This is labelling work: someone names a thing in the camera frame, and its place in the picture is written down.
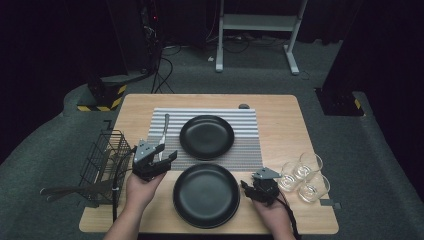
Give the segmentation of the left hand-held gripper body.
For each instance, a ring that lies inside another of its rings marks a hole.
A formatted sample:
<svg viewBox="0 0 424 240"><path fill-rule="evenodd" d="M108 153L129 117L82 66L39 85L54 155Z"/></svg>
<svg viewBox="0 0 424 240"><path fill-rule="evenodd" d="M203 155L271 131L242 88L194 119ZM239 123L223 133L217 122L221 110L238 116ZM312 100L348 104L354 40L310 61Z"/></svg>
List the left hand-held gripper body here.
<svg viewBox="0 0 424 240"><path fill-rule="evenodd" d="M150 181L154 177L167 171L167 165L162 165L159 161L155 162L155 156L151 155L151 148L154 145L144 140L140 140L135 151L132 163L132 173L144 181Z"/></svg>

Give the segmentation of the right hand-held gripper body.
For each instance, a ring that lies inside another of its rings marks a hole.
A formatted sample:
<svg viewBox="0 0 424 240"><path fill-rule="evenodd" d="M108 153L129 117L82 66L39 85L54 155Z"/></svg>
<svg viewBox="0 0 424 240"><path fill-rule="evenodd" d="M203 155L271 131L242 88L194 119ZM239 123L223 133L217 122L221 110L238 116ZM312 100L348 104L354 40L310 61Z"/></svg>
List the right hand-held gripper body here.
<svg viewBox="0 0 424 240"><path fill-rule="evenodd" d="M279 173L268 167L263 167L253 173L252 199L266 205L272 205L279 195L279 188L275 178L280 177Z"/></svg>

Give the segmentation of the clear drinking glass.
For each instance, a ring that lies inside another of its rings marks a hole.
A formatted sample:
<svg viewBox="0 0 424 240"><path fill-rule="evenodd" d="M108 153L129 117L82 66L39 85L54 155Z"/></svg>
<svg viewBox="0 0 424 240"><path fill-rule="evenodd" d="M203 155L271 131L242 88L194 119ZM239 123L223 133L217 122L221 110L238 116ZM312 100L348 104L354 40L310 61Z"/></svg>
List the clear drinking glass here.
<svg viewBox="0 0 424 240"><path fill-rule="evenodd" d="M299 180L306 180L323 168L322 158L314 152L304 152L300 155L295 168L294 176Z"/></svg>
<svg viewBox="0 0 424 240"><path fill-rule="evenodd" d="M326 176L316 173L308 176L298 188L299 197L307 202L314 203L326 195L331 189L331 185Z"/></svg>
<svg viewBox="0 0 424 240"><path fill-rule="evenodd" d="M299 184L299 180L294 175L295 162L287 162L282 166L279 186L283 191L292 192Z"/></svg>

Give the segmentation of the black wire basket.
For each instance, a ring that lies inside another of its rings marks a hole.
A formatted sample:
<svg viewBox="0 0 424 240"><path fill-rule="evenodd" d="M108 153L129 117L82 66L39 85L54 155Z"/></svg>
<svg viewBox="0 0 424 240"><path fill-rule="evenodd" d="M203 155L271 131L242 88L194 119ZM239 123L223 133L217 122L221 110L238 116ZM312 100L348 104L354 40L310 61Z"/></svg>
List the black wire basket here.
<svg viewBox="0 0 424 240"><path fill-rule="evenodd" d="M106 120L102 129L90 146L90 150L80 170L80 186L113 179L113 187L107 193L84 197L90 207L112 205L121 195L125 172L132 157L132 148L120 130L114 130L111 121Z"/></svg>

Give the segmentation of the silver table knife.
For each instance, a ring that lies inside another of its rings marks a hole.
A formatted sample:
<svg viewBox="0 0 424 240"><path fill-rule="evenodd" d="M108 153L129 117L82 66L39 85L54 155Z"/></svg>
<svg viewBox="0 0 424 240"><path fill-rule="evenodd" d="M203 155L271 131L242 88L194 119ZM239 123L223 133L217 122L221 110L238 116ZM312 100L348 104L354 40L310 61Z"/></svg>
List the silver table knife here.
<svg viewBox="0 0 424 240"><path fill-rule="evenodd" d="M164 127L163 127L161 139L159 141L159 145L165 146L166 134L167 134L168 126L169 126L169 119L170 119L170 115L168 113L166 113L164 115ZM162 161L162 159L163 159L163 151L164 151L164 149L160 153L158 153L159 161Z"/></svg>

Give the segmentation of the black round plate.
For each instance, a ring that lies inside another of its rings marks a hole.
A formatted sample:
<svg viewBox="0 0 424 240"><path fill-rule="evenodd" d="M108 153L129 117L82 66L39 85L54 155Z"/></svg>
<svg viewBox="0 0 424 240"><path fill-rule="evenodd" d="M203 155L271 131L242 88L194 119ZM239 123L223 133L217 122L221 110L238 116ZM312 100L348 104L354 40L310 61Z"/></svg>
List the black round plate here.
<svg viewBox="0 0 424 240"><path fill-rule="evenodd" d="M211 160L228 152L235 139L232 126L214 115L200 115L187 121L179 134L184 151L200 160Z"/></svg>
<svg viewBox="0 0 424 240"><path fill-rule="evenodd" d="M173 205L188 224L211 229L228 222L240 203L239 186L226 168L197 164L184 170L173 188Z"/></svg>

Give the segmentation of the person's left hand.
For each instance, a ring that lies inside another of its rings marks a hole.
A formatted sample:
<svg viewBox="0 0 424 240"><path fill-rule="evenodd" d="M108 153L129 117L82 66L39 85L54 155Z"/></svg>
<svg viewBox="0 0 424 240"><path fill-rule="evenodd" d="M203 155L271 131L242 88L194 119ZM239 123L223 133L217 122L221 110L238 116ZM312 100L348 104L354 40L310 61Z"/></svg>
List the person's left hand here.
<svg viewBox="0 0 424 240"><path fill-rule="evenodd" d="M165 173L144 181L135 174L131 174L126 185L125 208L142 213L155 196L156 190L165 177Z"/></svg>

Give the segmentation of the person's right hand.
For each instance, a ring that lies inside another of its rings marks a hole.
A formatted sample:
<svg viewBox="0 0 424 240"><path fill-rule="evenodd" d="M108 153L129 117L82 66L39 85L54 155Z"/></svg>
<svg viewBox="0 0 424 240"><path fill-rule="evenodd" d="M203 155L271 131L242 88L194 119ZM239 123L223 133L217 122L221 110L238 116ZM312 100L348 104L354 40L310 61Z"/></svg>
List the person's right hand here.
<svg viewBox="0 0 424 240"><path fill-rule="evenodd" d="M266 228L271 232L273 230L290 230L292 232L290 219L281 203L274 202L267 206L265 203L252 201L256 211L261 217Z"/></svg>

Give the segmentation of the grey striped placemat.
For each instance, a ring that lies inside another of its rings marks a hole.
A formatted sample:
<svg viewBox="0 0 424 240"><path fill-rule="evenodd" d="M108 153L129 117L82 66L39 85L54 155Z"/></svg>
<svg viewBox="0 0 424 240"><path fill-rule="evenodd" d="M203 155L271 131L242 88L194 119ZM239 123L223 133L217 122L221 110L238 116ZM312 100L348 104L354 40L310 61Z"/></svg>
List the grey striped placemat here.
<svg viewBox="0 0 424 240"><path fill-rule="evenodd" d="M178 151L178 156L172 162L173 171L183 171L186 168L202 163L187 154L179 141L180 130L190 119L200 115L214 115L226 120L234 131L234 143L222 156L212 159L230 171L253 172L263 166L259 130L254 109L225 108L155 108L151 116L147 142L157 145L164 128L165 115L170 115L163 157Z"/></svg>

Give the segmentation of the small grey table clip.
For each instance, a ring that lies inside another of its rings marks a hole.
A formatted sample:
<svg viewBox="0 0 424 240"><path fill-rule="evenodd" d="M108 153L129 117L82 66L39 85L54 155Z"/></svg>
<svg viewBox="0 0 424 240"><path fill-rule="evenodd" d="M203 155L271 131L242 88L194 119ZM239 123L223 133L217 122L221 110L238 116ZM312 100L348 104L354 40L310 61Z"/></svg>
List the small grey table clip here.
<svg viewBox="0 0 424 240"><path fill-rule="evenodd" d="M330 206L333 209L341 209L342 208L340 203L335 202L332 199L320 199L320 204L321 204L321 206Z"/></svg>

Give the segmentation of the black stand yellow striped base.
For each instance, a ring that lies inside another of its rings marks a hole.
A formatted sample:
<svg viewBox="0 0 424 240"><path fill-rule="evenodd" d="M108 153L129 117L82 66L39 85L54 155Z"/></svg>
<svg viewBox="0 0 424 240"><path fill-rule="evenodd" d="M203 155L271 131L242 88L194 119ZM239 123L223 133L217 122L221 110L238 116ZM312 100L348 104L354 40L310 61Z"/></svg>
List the black stand yellow striped base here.
<svg viewBox="0 0 424 240"><path fill-rule="evenodd" d="M81 111L107 111L117 107L125 83L106 83L123 76L140 80L153 73L157 45L145 39L138 0L74 0L69 10L81 41L87 92L78 103Z"/></svg>

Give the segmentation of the dark two-pronged bar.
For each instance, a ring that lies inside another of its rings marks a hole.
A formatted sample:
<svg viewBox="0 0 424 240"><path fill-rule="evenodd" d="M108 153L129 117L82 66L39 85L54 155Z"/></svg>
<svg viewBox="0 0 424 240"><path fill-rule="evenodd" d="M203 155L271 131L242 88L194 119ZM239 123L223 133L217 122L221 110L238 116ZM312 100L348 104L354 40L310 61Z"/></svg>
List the dark two-pronged bar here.
<svg viewBox="0 0 424 240"><path fill-rule="evenodd" d="M43 188L40 190L41 196L46 196L48 202L56 201L72 193L78 193L83 197L97 196L100 193L107 193L113 187L114 180L109 179L85 186L67 186L55 188Z"/></svg>

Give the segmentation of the dark electronics rack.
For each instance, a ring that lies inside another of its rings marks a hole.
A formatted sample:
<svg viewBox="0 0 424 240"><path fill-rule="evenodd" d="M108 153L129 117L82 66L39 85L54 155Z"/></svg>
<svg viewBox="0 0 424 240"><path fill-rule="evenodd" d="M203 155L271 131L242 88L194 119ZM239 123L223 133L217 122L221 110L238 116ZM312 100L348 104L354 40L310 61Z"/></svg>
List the dark electronics rack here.
<svg viewBox="0 0 424 240"><path fill-rule="evenodd" d="M141 27L146 41L155 46L161 41L161 25L157 0L138 0Z"/></svg>

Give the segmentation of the white metal stand frame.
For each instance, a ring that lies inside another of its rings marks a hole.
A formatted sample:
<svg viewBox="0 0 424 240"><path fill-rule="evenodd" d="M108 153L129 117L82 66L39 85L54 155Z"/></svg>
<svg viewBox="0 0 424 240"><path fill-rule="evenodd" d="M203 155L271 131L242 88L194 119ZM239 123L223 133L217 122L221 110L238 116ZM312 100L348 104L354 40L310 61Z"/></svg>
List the white metal stand frame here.
<svg viewBox="0 0 424 240"><path fill-rule="evenodd" d="M291 73L293 75L299 75L300 70L293 55L293 48L303 20L307 3L308 0L301 0L298 13L293 16L246 15L226 14L224 12L224 0L221 0L215 71L220 73L224 69L223 39L225 30L274 31L291 33L289 43L283 46L283 50Z"/></svg>

